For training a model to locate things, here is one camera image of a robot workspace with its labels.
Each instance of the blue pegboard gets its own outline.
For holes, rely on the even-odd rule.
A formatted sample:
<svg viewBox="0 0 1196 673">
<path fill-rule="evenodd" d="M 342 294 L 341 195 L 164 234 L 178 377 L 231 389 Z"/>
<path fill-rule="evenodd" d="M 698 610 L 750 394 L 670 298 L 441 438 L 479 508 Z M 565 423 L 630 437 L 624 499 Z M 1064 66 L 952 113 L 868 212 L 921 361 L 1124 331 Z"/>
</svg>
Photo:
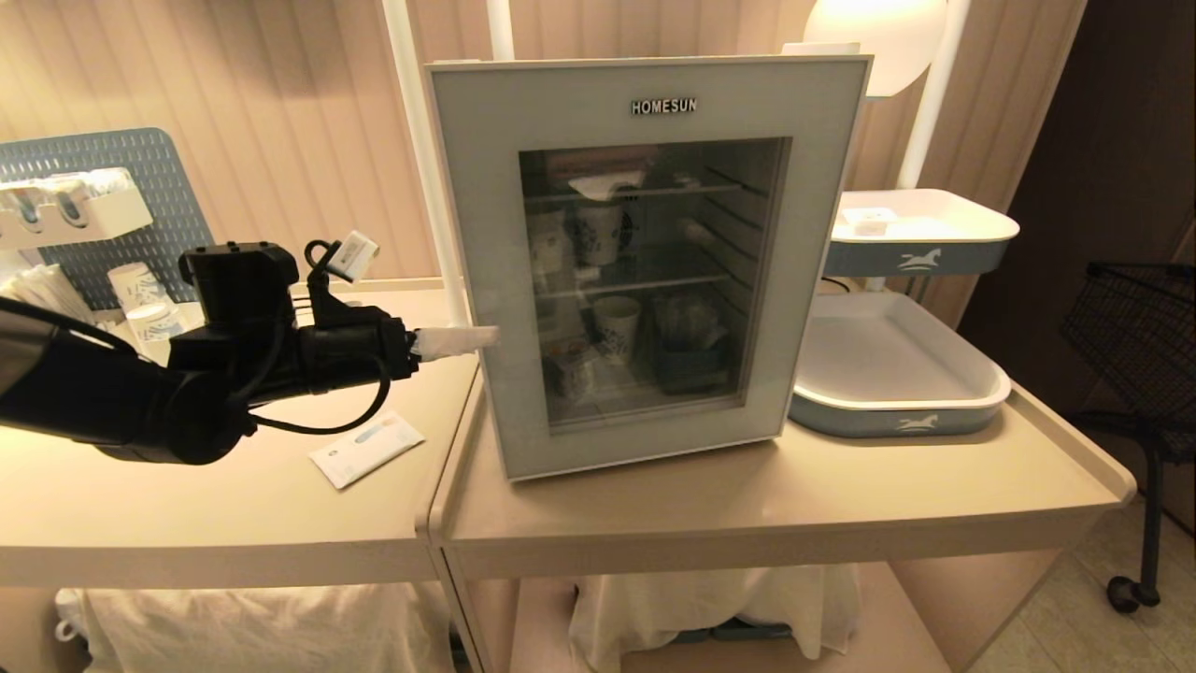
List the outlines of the blue pegboard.
<svg viewBox="0 0 1196 673">
<path fill-rule="evenodd" d="M 160 128 L 130 128 L 0 143 L 0 181 L 124 166 L 146 200 L 153 224 L 108 240 L 39 247 L 92 308 L 115 308 L 108 269 L 146 262 L 176 301 L 196 300 L 178 273 L 178 256 L 213 241 L 175 142 Z"/>
</svg>

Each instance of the horse logo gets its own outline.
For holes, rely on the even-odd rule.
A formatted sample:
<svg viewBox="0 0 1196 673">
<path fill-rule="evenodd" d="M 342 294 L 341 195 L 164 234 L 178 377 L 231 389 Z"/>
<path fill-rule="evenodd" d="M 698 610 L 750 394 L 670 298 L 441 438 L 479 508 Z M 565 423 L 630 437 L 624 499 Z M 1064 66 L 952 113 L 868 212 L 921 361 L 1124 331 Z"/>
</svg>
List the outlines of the horse logo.
<svg viewBox="0 0 1196 673">
<path fill-rule="evenodd" d="M 934 424 L 939 422 L 939 415 L 932 414 L 930 416 L 919 421 L 915 418 L 903 418 L 901 420 L 901 426 L 897 430 L 901 433 L 926 433 L 927 430 L 934 430 Z"/>
<path fill-rule="evenodd" d="M 935 259 L 938 259 L 941 253 L 942 247 L 935 247 L 920 257 L 914 255 L 902 255 L 905 261 L 897 264 L 897 268 L 902 270 L 930 270 L 932 268 L 939 265 L 939 262 Z"/>
</svg>

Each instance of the black metal rack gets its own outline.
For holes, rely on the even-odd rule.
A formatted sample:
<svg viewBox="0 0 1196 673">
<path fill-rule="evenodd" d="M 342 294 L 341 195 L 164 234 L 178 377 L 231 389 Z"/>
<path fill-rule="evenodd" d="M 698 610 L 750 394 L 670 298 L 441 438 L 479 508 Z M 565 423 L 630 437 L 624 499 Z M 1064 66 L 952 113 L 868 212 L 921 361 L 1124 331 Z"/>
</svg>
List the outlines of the black metal rack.
<svg viewBox="0 0 1196 673">
<path fill-rule="evenodd" d="M 1146 531 L 1137 582 L 1109 581 L 1118 612 L 1159 605 L 1163 464 L 1196 461 L 1196 300 L 1191 264 L 1093 262 L 1063 336 L 1128 412 L 1085 411 L 1075 426 L 1135 440 L 1146 454 Z"/>
</svg>

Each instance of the white lampshade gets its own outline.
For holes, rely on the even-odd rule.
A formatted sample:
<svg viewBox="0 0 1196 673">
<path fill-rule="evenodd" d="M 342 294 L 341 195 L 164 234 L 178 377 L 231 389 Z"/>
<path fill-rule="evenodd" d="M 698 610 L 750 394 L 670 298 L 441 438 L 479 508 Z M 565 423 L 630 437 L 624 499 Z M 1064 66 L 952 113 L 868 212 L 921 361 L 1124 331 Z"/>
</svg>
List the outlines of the white lampshade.
<svg viewBox="0 0 1196 673">
<path fill-rule="evenodd" d="M 892 96 L 930 65 L 947 23 L 946 0 L 818 0 L 806 42 L 859 42 L 873 54 L 868 96 Z"/>
</svg>

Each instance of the white tray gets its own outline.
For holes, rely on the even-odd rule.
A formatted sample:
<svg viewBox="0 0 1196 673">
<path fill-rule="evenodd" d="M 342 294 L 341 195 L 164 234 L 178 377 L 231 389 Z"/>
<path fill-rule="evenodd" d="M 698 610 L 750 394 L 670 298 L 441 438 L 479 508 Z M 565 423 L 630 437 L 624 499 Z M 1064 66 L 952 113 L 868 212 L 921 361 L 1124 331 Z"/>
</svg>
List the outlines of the white tray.
<svg viewBox="0 0 1196 673">
<path fill-rule="evenodd" d="M 984 273 L 1018 231 L 1005 214 L 941 189 L 843 191 L 824 273 Z"/>
<path fill-rule="evenodd" d="M 962 435 L 991 421 L 1009 378 L 895 292 L 814 298 L 789 418 L 846 438 Z"/>
</svg>

